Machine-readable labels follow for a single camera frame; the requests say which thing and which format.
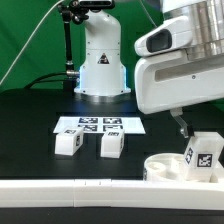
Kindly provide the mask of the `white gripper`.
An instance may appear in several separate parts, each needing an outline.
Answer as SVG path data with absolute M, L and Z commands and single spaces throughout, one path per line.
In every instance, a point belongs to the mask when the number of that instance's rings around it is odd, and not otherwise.
M 141 58 L 135 67 L 135 91 L 141 112 L 170 110 L 180 133 L 194 135 L 181 107 L 224 98 L 224 54 L 189 61 L 184 50 Z

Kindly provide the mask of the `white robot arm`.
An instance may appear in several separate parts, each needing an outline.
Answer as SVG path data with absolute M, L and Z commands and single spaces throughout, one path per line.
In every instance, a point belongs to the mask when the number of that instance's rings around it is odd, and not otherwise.
M 148 0 L 164 22 L 134 44 L 134 83 L 145 114 L 168 110 L 185 137 L 196 133 L 184 106 L 224 98 L 224 0 Z M 121 28 L 103 8 L 112 0 L 78 0 L 88 10 L 86 59 L 75 91 L 97 102 L 127 93 L 120 61 Z

